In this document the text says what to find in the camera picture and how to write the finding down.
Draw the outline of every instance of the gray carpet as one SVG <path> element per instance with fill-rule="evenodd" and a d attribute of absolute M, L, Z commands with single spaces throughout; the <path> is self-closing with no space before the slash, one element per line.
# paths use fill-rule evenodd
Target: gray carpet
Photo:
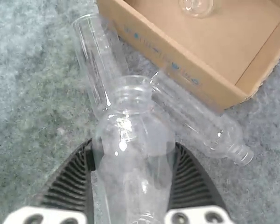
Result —
<path fill-rule="evenodd" d="M 0 1 L 0 223 L 28 204 L 95 121 L 70 39 L 91 0 Z M 123 43 L 130 69 L 156 68 Z M 237 224 L 280 224 L 280 63 L 256 96 L 227 111 L 255 159 L 244 168 L 195 153 Z"/>

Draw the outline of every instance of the screw hole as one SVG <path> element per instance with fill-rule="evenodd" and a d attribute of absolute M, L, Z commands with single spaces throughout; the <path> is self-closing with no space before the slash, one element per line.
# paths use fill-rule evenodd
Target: screw hole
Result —
<path fill-rule="evenodd" d="M 172 216 L 172 223 L 173 224 L 189 224 L 189 219 L 185 214 L 178 212 Z"/>
<path fill-rule="evenodd" d="M 35 214 L 35 215 L 28 217 L 26 219 L 26 221 L 24 222 L 24 224 L 41 224 L 42 220 L 43 220 L 42 215 Z"/>
<path fill-rule="evenodd" d="M 205 215 L 205 219 L 206 221 L 208 221 L 208 223 L 212 223 L 212 224 L 215 224 L 215 223 L 222 223 L 223 222 L 223 219 L 222 217 L 215 213 L 215 212 L 209 212 Z"/>
<path fill-rule="evenodd" d="M 65 219 L 61 224 L 78 224 L 78 221 L 74 218 Z"/>

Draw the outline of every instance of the clear plastic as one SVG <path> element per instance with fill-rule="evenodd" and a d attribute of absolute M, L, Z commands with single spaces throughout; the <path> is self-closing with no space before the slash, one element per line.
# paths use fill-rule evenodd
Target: clear plastic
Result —
<path fill-rule="evenodd" d="M 73 42 L 94 115 L 99 119 L 111 105 L 109 84 L 128 74 L 128 66 L 114 25 L 99 14 L 84 15 L 72 24 Z"/>
<path fill-rule="evenodd" d="M 226 114 L 219 116 L 184 90 L 163 71 L 151 79 L 153 100 L 170 114 L 175 130 L 206 156 L 229 158 L 240 166 L 254 156 L 244 143 L 240 125 Z"/>
<path fill-rule="evenodd" d="M 184 12 L 193 17 L 209 16 L 217 6 L 218 0 L 178 0 Z"/>
<path fill-rule="evenodd" d="M 114 83 L 112 106 L 93 138 L 98 179 L 111 224 L 160 224 L 172 182 L 175 134 L 153 110 L 150 79 Z"/>

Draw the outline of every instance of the printed logo on box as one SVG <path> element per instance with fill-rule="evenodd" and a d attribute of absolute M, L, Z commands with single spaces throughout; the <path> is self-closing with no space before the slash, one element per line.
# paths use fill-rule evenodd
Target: printed logo on box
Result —
<path fill-rule="evenodd" d="M 163 53 L 158 47 L 156 47 L 153 43 L 151 43 L 147 38 L 139 34 L 138 32 L 132 30 L 127 25 L 124 25 L 124 31 L 132 36 L 134 39 L 140 41 L 145 47 L 148 49 L 151 49 L 151 51 L 157 55 L 159 58 L 161 58 L 163 61 L 165 61 L 168 64 L 171 64 L 171 69 L 173 72 L 178 72 L 181 74 L 184 78 L 191 81 L 191 83 L 198 87 L 201 85 L 199 80 L 197 78 L 192 77 L 185 69 L 181 68 L 177 63 L 175 63 L 171 58 L 166 54 Z"/>

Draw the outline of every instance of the bottle neck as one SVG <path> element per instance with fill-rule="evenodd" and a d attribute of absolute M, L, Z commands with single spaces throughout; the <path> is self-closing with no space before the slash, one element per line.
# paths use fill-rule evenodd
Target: bottle neck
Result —
<path fill-rule="evenodd" d="M 113 109 L 124 114 L 148 112 L 153 106 L 149 81 L 143 76 L 120 78 L 112 94 Z"/>
<path fill-rule="evenodd" d="M 235 164 L 245 166 L 254 157 L 254 152 L 244 143 L 234 144 L 228 151 L 227 157 L 232 159 Z"/>

